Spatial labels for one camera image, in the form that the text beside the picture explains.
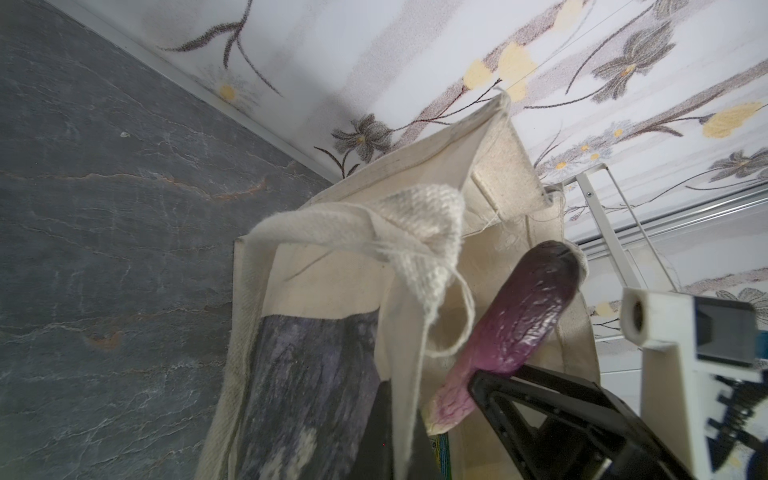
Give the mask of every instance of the floral wallpaper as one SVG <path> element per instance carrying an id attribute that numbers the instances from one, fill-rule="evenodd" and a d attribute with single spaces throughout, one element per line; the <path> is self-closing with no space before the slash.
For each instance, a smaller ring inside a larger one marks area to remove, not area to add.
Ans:
<path id="1" fill-rule="evenodd" d="M 641 218 L 768 182 L 763 0 L 75 1 L 339 180 L 506 91 L 542 182 Z"/>

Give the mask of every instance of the yellow flower center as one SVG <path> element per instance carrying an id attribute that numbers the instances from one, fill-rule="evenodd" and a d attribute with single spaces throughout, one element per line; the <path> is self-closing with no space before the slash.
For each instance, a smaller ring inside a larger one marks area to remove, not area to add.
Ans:
<path id="1" fill-rule="evenodd" d="M 225 101 L 232 101 L 235 99 L 235 89 L 232 85 L 223 84 L 219 87 L 219 96 Z"/>
<path id="2" fill-rule="evenodd" d="M 636 67 L 637 67 L 637 64 L 635 64 L 635 63 L 633 63 L 632 65 L 630 65 L 630 66 L 626 67 L 626 68 L 624 69 L 624 71 L 622 71 L 622 72 L 621 72 L 621 76 L 622 76 L 622 77 L 626 77 L 627 75 L 629 75 L 630 73 L 632 73 Z"/>

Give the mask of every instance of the eggplant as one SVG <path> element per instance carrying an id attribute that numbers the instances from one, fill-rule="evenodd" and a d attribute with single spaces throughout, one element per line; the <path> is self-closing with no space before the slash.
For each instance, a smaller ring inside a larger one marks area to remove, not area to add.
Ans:
<path id="1" fill-rule="evenodd" d="M 477 370 L 513 375 L 552 331 L 580 281 L 578 259 L 565 244 L 549 240 L 531 248 L 477 322 L 445 382 L 425 406 L 427 433 L 447 432 L 475 409 L 467 387 Z"/>

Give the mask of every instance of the canvas tote bag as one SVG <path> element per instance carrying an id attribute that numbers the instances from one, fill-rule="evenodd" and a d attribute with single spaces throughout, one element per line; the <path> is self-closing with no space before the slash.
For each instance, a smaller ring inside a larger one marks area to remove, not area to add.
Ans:
<path id="1" fill-rule="evenodd" d="M 475 318 L 526 251 L 563 240 L 563 195 L 546 192 L 535 176 L 509 105 L 500 94 L 237 239 L 223 387 L 195 478 L 234 478 L 262 319 L 337 322 L 361 314 L 377 321 L 376 370 L 392 386 L 395 478 L 406 477 L 417 409 L 441 384 Z M 598 381 L 591 324 L 577 297 L 534 363 Z M 481 416 L 451 432 L 451 448 L 454 478 L 514 471 Z"/>

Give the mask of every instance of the white trim strip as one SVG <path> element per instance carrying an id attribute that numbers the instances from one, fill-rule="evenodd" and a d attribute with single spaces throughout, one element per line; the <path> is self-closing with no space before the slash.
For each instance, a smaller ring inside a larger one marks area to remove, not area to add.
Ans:
<path id="1" fill-rule="evenodd" d="M 98 16 L 90 13 L 85 8 L 81 7 L 72 0 L 46 0 L 48 3 L 58 8 L 66 15 L 72 17 L 75 21 L 83 24 L 86 28 L 96 32 L 108 41 L 117 45 L 120 49 L 127 52 L 129 55 L 134 56 L 138 61 L 144 63 L 149 68 L 154 69 L 157 73 L 163 75 L 168 80 L 182 87 L 195 97 L 201 99 L 211 107 L 216 108 L 221 113 L 225 114 L 238 124 L 244 126 L 254 134 L 262 137 L 264 140 L 272 144 L 275 148 L 287 154 L 289 157 L 309 168 L 311 171 L 325 178 L 332 184 L 339 181 L 339 176 L 334 172 L 326 168 L 321 163 L 312 160 L 306 154 L 292 147 L 282 138 L 278 137 L 271 131 L 267 130 L 261 124 L 255 122 L 252 118 L 237 110 L 232 105 L 218 98 L 215 94 L 212 94 L 206 90 L 202 85 L 198 84 L 195 80 L 190 78 L 187 74 L 183 73 L 178 68 L 174 67 L 163 58 L 158 57 L 152 51 L 147 50 L 145 47 L 139 45 L 132 38 L 129 38 L 126 34 L 120 32 L 115 27 L 109 25 L 107 22 L 99 18 Z"/>

